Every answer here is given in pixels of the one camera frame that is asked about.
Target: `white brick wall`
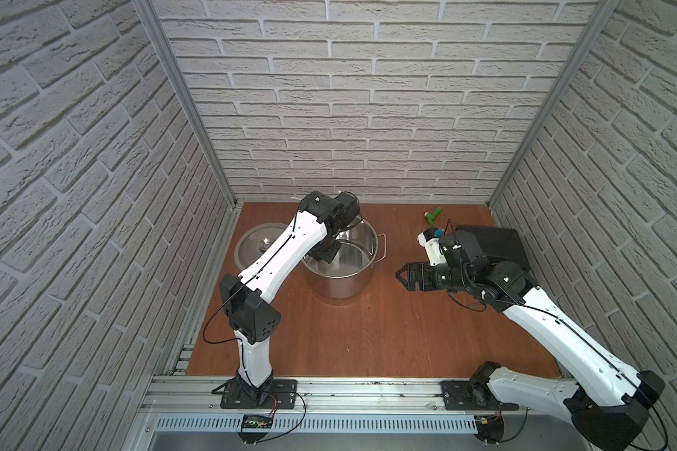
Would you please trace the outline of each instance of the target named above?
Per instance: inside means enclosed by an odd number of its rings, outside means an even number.
[[[589,334],[667,382],[677,449],[677,2],[623,0],[493,208]],[[639,446],[661,446],[652,419]]]
[[[325,191],[411,202],[487,199],[594,7],[155,5],[239,198],[302,197],[310,178]],[[486,151],[495,141],[501,151]],[[345,149],[363,151],[351,154],[350,167]],[[409,190],[414,170],[427,178],[423,188],[435,189]],[[385,180],[386,191],[357,188],[375,186],[370,180]],[[461,189],[450,189],[457,180]]]
[[[0,449],[122,445],[226,211],[197,148],[130,2],[0,2]]]

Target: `green object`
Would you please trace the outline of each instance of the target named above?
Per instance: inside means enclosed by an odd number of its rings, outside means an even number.
[[[436,221],[436,216],[439,216],[439,213],[441,213],[440,206],[436,207],[433,213],[429,212],[424,213],[424,218],[427,219],[427,223],[429,224],[430,227],[434,226],[434,221]]]

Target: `pot lid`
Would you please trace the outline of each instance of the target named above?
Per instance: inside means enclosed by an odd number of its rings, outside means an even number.
[[[280,222],[268,222],[245,232],[236,243],[236,248],[233,251],[233,260],[238,266],[238,270],[243,271],[258,260],[281,236],[286,227],[288,227],[286,224]]]

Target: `black cable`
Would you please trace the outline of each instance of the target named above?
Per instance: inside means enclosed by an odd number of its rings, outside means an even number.
[[[293,392],[272,392],[272,393],[293,393]],[[301,396],[300,393],[298,393],[298,392],[295,392],[295,393],[296,393],[296,396],[301,398],[301,402],[303,402],[303,416],[301,417],[299,422],[296,424],[296,426],[290,428],[288,431],[284,432],[283,434],[277,435],[275,437],[271,437],[269,439],[258,440],[257,442],[255,442],[256,444],[263,443],[263,442],[269,442],[269,441],[274,440],[274,439],[279,439],[279,438],[283,437],[284,435],[290,434],[291,432],[295,431],[299,426],[301,426],[301,424],[303,423],[303,420],[306,418],[306,400],[303,398],[303,396]]]
[[[511,441],[514,440],[515,438],[519,437],[519,434],[521,434],[521,432],[524,430],[524,425],[526,424],[526,417],[527,417],[527,416],[529,416],[529,407],[527,407],[527,408],[526,408],[526,411],[524,412],[524,421],[521,422],[521,427],[519,428],[519,430],[517,431],[517,433],[514,434],[514,436],[513,436],[512,438],[510,438],[510,439],[499,440],[499,441],[496,442],[496,443],[506,443],[506,442],[511,442]]]
[[[273,257],[275,257],[276,254],[278,254],[278,253],[281,251],[281,249],[283,249],[284,246],[285,246],[286,244],[288,244],[289,240],[290,240],[291,238],[294,237],[293,233],[296,231],[296,222],[297,222],[297,220],[298,220],[298,211],[299,211],[300,208],[301,208],[301,203],[299,203],[298,207],[296,208],[296,213],[294,214],[293,227],[291,228],[291,235],[289,235],[289,237],[286,239],[286,241],[284,241],[284,244],[282,244],[281,247],[280,247],[276,252],[274,252],[273,255],[271,255],[271,257],[269,257],[269,259],[263,264],[263,266],[261,266],[261,269],[259,269],[258,271],[256,271],[255,274],[253,274],[253,275],[251,276],[251,278],[249,278],[249,279],[244,283],[244,285],[249,284],[249,283],[250,283],[257,275],[259,275],[259,274],[261,273],[261,271],[263,271],[263,269],[266,267],[266,265],[268,265],[269,263],[271,263],[271,260],[273,259]],[[238,339],[238,338],[231,338],[230,340],[223,340],[223,341],[208,341],[208,340],[206,339],[206,329],[208,329],[208,324],[211,323],[211,321],[213,320],[213,318],[216,318],[216,315],[218,314],[218,312],[220,312],[221,310],[223,310],[223,307],[225,307],[226,304],[228,304],[228,302],[229,302],[231,299],[233,299],[233,297],[234,297],[238,292],[240,292],[240,290],[237,290],[236,292],[234,292],[233,294],[231,294],[230,296],[228,296],[228,299],[226,300],[226,302],[224,302],[223,304],[221,304],[221,307],[218,307],[218,309],[216,309],[216,311],[213,312],[213,315],[211,315],[211,317],[208,319],[208,321],[206,321],[206,325],[203,326],[203,332],[201,333],[201,336],[203,337],[203,341],[205,341],[205,342],[208,343],[208,344],[221,344],[221,343],[226,343],[227,341],[232,341],[232,340],[237,340],[237,339]]]
[[[465,309],[472,311],[472,312],[477,312],[477,313],[482,313],[487,311],[487,305],[484,304],[484,308],[481,310],[473,309],[469,305],[462,304],[461,302],[457,301],[454,296],[451,295],[450,292],[446,292],[446,294],[449,295],[449,299],[451,299],[455,304],[457,304],[459,307],[464,307]]]

